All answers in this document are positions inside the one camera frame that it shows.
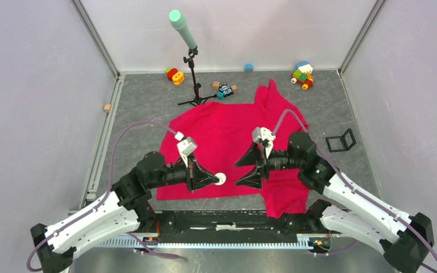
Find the round brooch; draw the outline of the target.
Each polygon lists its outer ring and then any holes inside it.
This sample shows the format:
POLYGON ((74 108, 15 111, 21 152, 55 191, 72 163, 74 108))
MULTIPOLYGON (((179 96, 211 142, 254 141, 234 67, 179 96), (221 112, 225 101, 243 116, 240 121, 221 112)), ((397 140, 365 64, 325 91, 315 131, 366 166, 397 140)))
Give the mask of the round brooch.
POLYGON ((216 173, 215 176, 218 178, 218 182, 215 185, 223 185, 226 182, 226 174, 219 172, 216 173))

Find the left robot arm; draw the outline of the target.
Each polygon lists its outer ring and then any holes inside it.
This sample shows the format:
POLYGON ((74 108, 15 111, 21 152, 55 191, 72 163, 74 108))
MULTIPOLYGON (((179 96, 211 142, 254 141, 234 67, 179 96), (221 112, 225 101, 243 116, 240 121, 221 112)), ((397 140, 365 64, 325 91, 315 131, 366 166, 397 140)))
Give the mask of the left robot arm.
POLYGON ((160 152, 149 152, 109 191, 94 202, 53 225, 31 228, 41 272, 62 272, 74 259, 114 236, 155 227, 156 216, 148 200, 153 188, 185 184, 194 191, 212 184, 223 184, 224 173, 212 174, 194 154, 166 164, 160 152))

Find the red t-shirt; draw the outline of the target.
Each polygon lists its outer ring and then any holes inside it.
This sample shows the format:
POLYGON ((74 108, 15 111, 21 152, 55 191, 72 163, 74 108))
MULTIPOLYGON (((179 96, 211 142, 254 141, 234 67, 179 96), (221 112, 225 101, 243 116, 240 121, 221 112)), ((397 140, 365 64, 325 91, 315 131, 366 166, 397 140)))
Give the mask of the red t-shirt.
POLYGON ((309 190, 297 178, 298 170, 273 171, 262 189, 236 186, 235 183, 252 170, 251 166, 235 167, 235 162, 250 148, 256 127, 273 130, 284 110, 292 110, 307 122, 296 106, 279 92, 274 80, 260 85, 252 104, 207 102, 194 107, 169 123, 169 127, 191 137, 198 145, 197 161, 212 173, 226 175, 223 185, 209 185, 189 192, 184 184, 158 188, 157 200, 189 200, 260 194, 269 217, 283 213, 304 213, 309 190))

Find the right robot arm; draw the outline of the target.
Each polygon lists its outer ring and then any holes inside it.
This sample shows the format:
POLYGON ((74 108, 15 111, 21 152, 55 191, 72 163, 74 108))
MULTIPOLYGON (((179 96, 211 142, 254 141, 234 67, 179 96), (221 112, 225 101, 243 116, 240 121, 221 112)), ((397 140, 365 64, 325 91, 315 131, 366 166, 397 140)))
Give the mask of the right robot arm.
POLYGON ((417 272, 434 246, 431 219, 397 209, 354 183, 345 173, 318 154, 316 143, 305 132, 294 132, 286 150, 274 150, 275 135, 266 128, 253 133, 253 142, 236 167, 253 166, 236 185, 261 188, 271 171, 298 169, 298 179, 308 189, 347 208, 344 211, 318 200, 306 216, 313 232, 324 228, 354 238, 377 250, 399 272, 417 272))

